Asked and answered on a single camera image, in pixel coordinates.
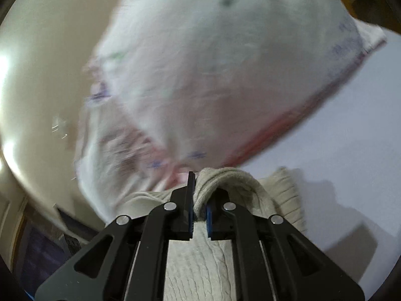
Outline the beige knitted sweater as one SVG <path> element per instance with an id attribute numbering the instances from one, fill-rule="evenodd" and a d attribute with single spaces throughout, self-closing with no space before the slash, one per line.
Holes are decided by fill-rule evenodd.
<path id="1" fill-rule="evenodd" d="M 279 214 L 305 232 L 298 188 L 288 170 L 277 169 L 257 180 L 234 168 L 203 169 L 193 197 L 194 235 L 189 241 L 169 243 L 164 284 L 165 300 L 235 300 L 235 272 L 229 241 L 212 241 L 207 236 L 206 203 L 222 188 L 229 198 L 252 214 L 268 218 Z"/>

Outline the pink floral pillow large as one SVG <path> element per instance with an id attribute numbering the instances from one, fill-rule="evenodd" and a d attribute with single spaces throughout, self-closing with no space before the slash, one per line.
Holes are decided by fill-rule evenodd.
<path id="1" fill-rule="evenodd" d="M 341 0 L 120 0 L 88 68 L 135 128 L 199 170 L 258 153 L 384 41 Z"/>

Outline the pink floral pillow small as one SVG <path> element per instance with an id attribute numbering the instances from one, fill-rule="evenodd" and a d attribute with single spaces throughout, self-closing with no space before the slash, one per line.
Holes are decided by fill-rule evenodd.
<path id="1" fill-rule="evenodd" d="M 189 173 L 130 124 L 112 98 L 85 102 L 74 165 L 81 193 L 106 224 L 147 215 L 185 186 Z"/>

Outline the white wall switch plate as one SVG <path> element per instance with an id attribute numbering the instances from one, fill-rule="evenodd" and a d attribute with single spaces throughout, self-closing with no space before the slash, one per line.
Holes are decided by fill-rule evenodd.
<path id="1" fill-rule="evenodd" d="M 53 117 L 51 130 L 61 139 L 66 139 L 69 136 L 68 122 L 60 116 Z"/>

